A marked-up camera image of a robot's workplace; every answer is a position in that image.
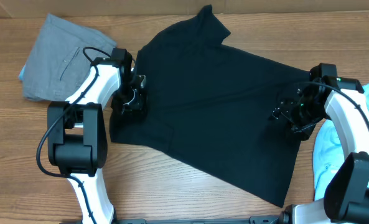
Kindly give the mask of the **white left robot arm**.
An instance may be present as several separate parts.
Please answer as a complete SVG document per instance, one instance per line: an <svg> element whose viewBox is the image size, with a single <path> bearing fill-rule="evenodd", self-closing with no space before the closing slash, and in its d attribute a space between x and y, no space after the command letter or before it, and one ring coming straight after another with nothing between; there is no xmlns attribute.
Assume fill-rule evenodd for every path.
<svg viewBox="0 0 369 224"><path fill-rule="evenodd" d="M80 223L117 222L103 178L108 152L103 110L110 101L119 118L145 116L146 77L136 74L133 61L119 48L90 59L81 87L47 110L47 131L39 146L48 145L49 162L59 169L56 177L72 185L82 211Z"/></svg>

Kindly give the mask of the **black t-shirt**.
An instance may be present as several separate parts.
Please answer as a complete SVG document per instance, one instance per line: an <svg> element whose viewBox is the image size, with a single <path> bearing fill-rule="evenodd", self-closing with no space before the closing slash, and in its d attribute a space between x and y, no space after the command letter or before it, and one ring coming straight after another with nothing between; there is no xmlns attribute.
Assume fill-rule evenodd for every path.
<svg viewBox="0 0 369 224"><path fill-rule="evenodd" d="M144 119L110 118L112 142L148 146L282 207L299 141L270 115L309 74L223 45L229 30L205 6L137 54L146 77Z"/></svg>

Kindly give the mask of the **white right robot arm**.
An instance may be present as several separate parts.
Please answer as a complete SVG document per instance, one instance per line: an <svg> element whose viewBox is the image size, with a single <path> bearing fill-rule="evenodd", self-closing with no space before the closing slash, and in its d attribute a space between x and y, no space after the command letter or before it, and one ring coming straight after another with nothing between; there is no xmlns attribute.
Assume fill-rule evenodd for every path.
<svg viewBox="0 0 369 224"><path fill-rule="evenodd" d="M331 120L344 162L322 199L291 205L274 222L369 223L369 111L361 83L339 77L335 65L321 63L297 93L299 100L281 100L269 118L285 118L289 136L300 141L309 138L319 121Z"/></svg>

